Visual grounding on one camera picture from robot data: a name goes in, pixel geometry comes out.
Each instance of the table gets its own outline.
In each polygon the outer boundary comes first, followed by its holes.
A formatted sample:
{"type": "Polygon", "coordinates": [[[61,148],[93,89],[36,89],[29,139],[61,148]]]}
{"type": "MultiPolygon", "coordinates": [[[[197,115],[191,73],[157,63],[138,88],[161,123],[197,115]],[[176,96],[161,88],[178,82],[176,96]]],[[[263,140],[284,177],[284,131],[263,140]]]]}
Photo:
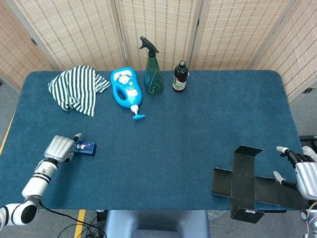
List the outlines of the table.
{"type": "MultiPolygon", "coordinates": [[[[99,71],[109,79],[110,71],[99,71]]],[[[164,90],[147,93],[144,72],[139,113],[120,107],[112,89],[97,95],[95,116],[63,111],[47,84],[58,71],[31,73],[25,80],[0,157],[0,204],[22,202],[21,191],[55,135],[97,144],[94,157],[61,164],[44,196],[52,209],[228,210],[230,198],[211,193],[215,167],[231,169],[241,144],[263,148],[255,175],[278,170],[295,181],[278,145],[301,151],[280,76],[270,70],[192,70],[183,93],[172,90],[172,71],[163,71],[164,90]]],[[[256,204],[258,210],[280,207],[256,204]]]]}

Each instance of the green spray bottle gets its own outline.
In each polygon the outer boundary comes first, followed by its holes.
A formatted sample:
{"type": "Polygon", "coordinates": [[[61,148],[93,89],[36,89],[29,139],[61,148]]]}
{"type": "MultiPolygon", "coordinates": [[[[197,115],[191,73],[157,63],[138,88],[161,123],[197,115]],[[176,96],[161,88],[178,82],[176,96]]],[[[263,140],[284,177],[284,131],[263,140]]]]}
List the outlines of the green spray bottle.
{"type": "Polygon", "coordinates": [[[144,75],[144,86],[149,93],[156,94],[163,88],[163,79],[156,58],[156,53],[159,51],[147,38],[141,36],[140,39],[142,41],[140,49],[144,47],[149,49],[149,58],[144,75]]]}

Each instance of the blue plastic bottle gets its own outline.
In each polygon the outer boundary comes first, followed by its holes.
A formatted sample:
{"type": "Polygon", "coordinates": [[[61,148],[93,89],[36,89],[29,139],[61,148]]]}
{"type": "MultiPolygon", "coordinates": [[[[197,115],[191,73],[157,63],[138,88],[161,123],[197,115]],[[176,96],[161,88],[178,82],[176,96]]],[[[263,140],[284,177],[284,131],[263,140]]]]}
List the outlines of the blue plastic bottle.
{"type": "Polygon", "coordinates": [[[144,118],[145,115],[138,114],[142,93],[134,70],[130,67],[116,69],[112,72],[110,80],[117,103],[124,108],[130,108],[135,113],[134,120],[144,118]],[[123,94],[125,100],[120,98],[118,92],[123,94]]]}

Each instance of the yellow floor tape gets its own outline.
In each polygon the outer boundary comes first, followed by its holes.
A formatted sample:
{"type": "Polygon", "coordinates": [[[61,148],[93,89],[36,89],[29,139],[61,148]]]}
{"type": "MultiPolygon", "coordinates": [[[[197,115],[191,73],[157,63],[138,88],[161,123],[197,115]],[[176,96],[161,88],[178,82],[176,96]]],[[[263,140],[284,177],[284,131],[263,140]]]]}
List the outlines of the yellow floor tape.
{"type": "MultiPolygon", "coordinates": [[[[86,213],[86,210],[82,210],[82,209],[79,210],[79,213],[78,213],[79,221],[82,221],[82,222],[84,221],[85,213],[86,213]]],[[[82,233],[82,230],[83,230],[83,224],[80,222],[77,222],[74,238],[80,238],[81,237],[80,234],[82,233]]]]}
{"type": "Polygon", "coordinates": [[[0,147],[0,155],[1,155],[1,153],[2,153],[2,150],[3,150],[3,147],[4,147],[4,143],[5,143],[5,141],[6,141],[6,138],[8,137],[8,134],[9,134],[9,131],[10,131],[10,127],[11,127],[13,118],[14,118],[14,114],[13,114],[13,116],[12,116],[12,119],[11,119],[10,125],[9,125],[9,127],[8,127],[8,130],[6,130],[6,133],[5,133],[5,136],[4,136],[2,145],[1,145],[1,147],[0,147]]]}

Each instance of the gray floor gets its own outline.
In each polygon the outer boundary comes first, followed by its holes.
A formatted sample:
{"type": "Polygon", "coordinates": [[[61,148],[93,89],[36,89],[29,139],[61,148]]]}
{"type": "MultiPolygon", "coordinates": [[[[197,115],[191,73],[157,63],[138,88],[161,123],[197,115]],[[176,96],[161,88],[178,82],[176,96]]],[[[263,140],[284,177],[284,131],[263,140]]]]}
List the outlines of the gray floor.
{"type": "MultiPolygon", "coordinates": [[[[18,97],[19,94],[7,84],[0,86],[0,142],[14,113],[18,97]]],[[[317,110],[314,107],[316,99],[317,90],[291,107],[300,135],[317,134],[317,110]]],[[[75,218],[78,216],[78,210],[59,211],[75,218]]],[[[95,211],[86,211],[85,221],[90,223],[95,215],[95,211]]],[[[305,222],[301,220],[298,211],[265,214],[257,224],[232,220],[228,211],[209,211],[209,219],[212,238],[299,238],[306,230],[305,222]]],[[[56,238],[66,226],[72,224],[74,221],[69,218],[41,209],[31,224],[23,227],[5,227],[0,233],[0,238],[56,238]]],[[[75,226],[67,229],[60,238],[72,238],[74,231],[75,226]]]]}

